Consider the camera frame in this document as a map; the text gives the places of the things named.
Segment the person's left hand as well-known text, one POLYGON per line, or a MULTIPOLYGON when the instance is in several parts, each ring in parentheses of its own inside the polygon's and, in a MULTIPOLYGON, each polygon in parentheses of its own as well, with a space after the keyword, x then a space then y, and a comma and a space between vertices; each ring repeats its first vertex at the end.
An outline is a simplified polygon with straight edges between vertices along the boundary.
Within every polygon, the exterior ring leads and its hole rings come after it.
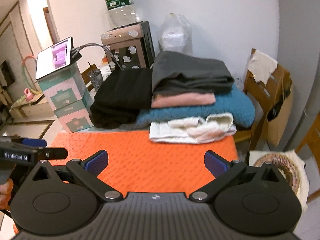
POLYGON ((11 192, 13 189, 12 179, 8 179, 4 184, 0 185, 0 209, 5 210, 8 208, 9 200, 11 199, 11 192))

